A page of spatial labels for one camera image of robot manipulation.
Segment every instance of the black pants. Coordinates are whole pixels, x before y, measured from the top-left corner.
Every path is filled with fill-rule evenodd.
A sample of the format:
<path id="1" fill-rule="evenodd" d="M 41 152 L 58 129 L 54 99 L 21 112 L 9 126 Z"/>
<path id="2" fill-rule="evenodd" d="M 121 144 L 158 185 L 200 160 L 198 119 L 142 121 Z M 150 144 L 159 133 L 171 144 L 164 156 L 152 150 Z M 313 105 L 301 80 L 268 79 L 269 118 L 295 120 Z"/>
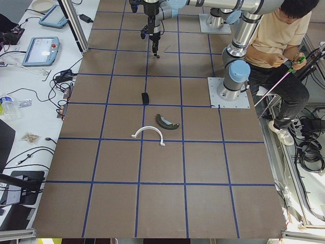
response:
<path id="1" fill-rule="evenodd" d="M 251 72 L 248 84 L 254 100 L 258 101 L 256 93 L 259 86 L 267 90 L 271 89 L 288 71 L 288 67 L 282 64 L 278 68 L 260 68 L 249 64 Z M 274 89 L 273 92 L 281 96 L 282 105 L 279 115 L 274 119 L 275 127 L 287 129 L 291 121 L 303 110 L 309 99 L 306 87 L 292 74 L 288 74 Z"/>

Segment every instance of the beige t-shirt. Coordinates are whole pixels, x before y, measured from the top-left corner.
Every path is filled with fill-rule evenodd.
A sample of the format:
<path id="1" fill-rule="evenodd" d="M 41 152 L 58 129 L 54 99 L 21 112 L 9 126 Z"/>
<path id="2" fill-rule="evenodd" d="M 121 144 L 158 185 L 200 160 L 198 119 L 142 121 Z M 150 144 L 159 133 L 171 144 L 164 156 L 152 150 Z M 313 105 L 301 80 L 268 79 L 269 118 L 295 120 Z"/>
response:
<path id="1" fill-rule="evenodd" d="M 292 24 L 286 24 L 278 19 L 280 10 L 266 14 L 262 17 L 257 30 L 249 44 L 258 51 L 283 54 L 287 45 L 300 45 L 309 25 L 311 12 L 296 20 Z M 267 62 L 255 58 L 244 57 L 252 65 L 271 68 Z"/>

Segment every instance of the metal mounting plate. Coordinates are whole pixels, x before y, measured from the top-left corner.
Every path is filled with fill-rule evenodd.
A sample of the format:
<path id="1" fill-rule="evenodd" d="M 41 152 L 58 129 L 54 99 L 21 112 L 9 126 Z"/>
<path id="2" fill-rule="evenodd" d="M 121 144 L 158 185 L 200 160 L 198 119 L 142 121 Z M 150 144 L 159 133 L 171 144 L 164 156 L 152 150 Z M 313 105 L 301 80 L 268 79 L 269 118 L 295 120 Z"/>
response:
<path id="1" fill-rule="evenodd" d="M 208 77 L 211 108 L 218 108 L 219 106 L 220 108 L 250 108 L 246 92 L 240 93 L 239 97 L 231 102 L 218 95 L 217 88 L 223 79 L 223 77 Z"/>
<path id="2" fill-rule="evenodd" d="M 210 14 L 199 14 L 201 33 L 223 34 L 223 35 L 230 35 L 232 33 L 232 30 L 230 29 L 229 24 L 223 24 L 223 26 L 219 29 L 210 28 L 207 25 L 207 20 L 208 20 L 209 16 L 210 16 Z"/>

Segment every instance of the white desk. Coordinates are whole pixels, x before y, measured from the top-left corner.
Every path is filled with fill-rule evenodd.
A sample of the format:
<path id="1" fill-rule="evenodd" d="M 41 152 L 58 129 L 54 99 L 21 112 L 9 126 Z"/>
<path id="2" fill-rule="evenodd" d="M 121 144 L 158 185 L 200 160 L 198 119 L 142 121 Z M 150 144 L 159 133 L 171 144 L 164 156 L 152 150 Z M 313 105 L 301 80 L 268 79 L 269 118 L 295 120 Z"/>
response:
<path id="1" fill-rule="evenodd" d="M 85 14 L 89 16 L 92 20 L 94 20 L 99 2 L 100 0 L 83 0 L 81 5 L 75 5 L 76 12 L 77 14 Z M 19 23 L 23 23 L 26 18 L 33 17 L 33 16 L 42 17 L 41 14 L 32 11 L 27 11 L 23 15 Z M 49 86 L 49 82 L 52 79 L 52 76 L 61 70 L 68 69 L 77 60 L 82 58 L 82 54 L 80 53 L 77 47 L 77 44 L 74 40 L 74 37 L 72 35 L 72 32 L 68 24 L 62 29 L 56 29 L 56 28 L 41 26 L 38 24 L 38 21 L 39 21 L 38 19 L 32 18 L 29 19 L 27 23 L 23 24 L 22 28 L 25 28 L 25 32 L 23 33 L 19 44 L 15 46 L 11 46 L 8 51 L 14 51 L 14 50 L 26 51 L 32 37 L 50 37 L 50 36 L 58 37 L 60 40 L 60 47 L 54 64 L 49 67 L 30 68 L 32 70 L 39 70 L 41 68 L 44 68 L 45 70 L 48 71 L 52 70 L 49 77 L 47 78 L 46 81 L 42 81 L 44 77 L 34 74 L 23 68 L 18 68 L 16 66 L 1 67 L 0 68 L 0 94 L 10 93 L 20 88 L 28 88 L 28 89 L 35 90 L 41 100 L 46 100 L 48 99 L 48 93 L 51 89 Z M 85 23 L 81 20 L 80 23 L 85 33 L 85 36 L 88 39 L 91 31 L 92 23 Z M 24 53 L 11 53 L 7 55 L 11 55 L 13 58 L 15 58 L 17 61 L 20 62 L 22 62 L 24 58 Z M 74 73 L 78 72 L 80 64 L 81 62 L 78 62 L 72 68 L 72 71 Z M 57 141 L 59 137 L 61 126 L 62 126 L 62 120 L 56 118 L 57 116 L 57 113 L 55 111 L 56 107 L 49 101 L 47 102 L 38 101 L 35 93 L 32 91 L 20 90 L 16 93 L 11 94 L 10 96 L 15 98 L 16 100 L 32 99 L 32 106 L 19 108 L 18 111 L 21 118 L 15 121 L 6 121 L 5 117 L 3 115 L 0 115 L 0 119 L 5 121 L 16 131 L 16 137 L 9 156 L 9 160 L 14 156 L 18 155 L 19 153 L 36 146 L 47 146 L 55 149 L 55 144 L 52 141 L 45 141 L 45 138 L 50 137 L 54 141 Z M 53 98 L 52 101 L 54 103 L 57 103 L 59 100 L 62 99 L 62 96 L 63 96 L 62 92 L 56 91 L 56 97 Z M 27 132 L 30 132 L 35 135 L 39 135 L 40 138 L 38 139 L 37 142 L 33 144 L 21 140 L 21 138 Z M 8 164 L 7 167 L 16 166 L 15 163 L 24 159 L 27 153 L 19 156 L 18 158 L 10 162 L 10 164 Z M 49 152 L 40 151 L 34 154 L 31 158 L 26 160 L 20 166 L 30 165 L 30 164 L 42 164 L 47 167 L 50 167 L 51 160 L 52 160 L 52 155 Z M 28 167 L 21 167 L 16 169 L 5 169 L 4 174 L 10 175 L 11 172 L 14 170 L 43 170 L 45 171 L 45 177 L 47 176 L 47 169 L 41 166 L 28 166 Z M 41 199 L 41 194 L 39 194 L 36 204 L 30 207 L 34 207 L 37 209 L 40 199 Z M 9 209 L 10 206 L 4 207 L 5 213 L 3 216 L 0 216 L 0 223 L 2 223 L 3 220 L 5 219 Z M 36 213 L 34 213 L 27 228 L 31 227 L 35 215 Z"/>

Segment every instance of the water bottle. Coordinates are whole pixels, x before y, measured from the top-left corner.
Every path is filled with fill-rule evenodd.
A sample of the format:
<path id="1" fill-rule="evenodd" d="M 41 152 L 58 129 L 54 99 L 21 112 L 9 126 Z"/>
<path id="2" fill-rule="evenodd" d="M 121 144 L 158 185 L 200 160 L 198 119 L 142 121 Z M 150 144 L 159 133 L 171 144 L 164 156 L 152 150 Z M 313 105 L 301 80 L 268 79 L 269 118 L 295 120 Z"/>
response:
<path id="1" fill-rule="evenodd" d="M 8 96 L 1 97 L 0 104 L 3 109 L 3 114 L 5 115 L 7 120 L 17 119 L 17 111 L 12 98 Z"/>

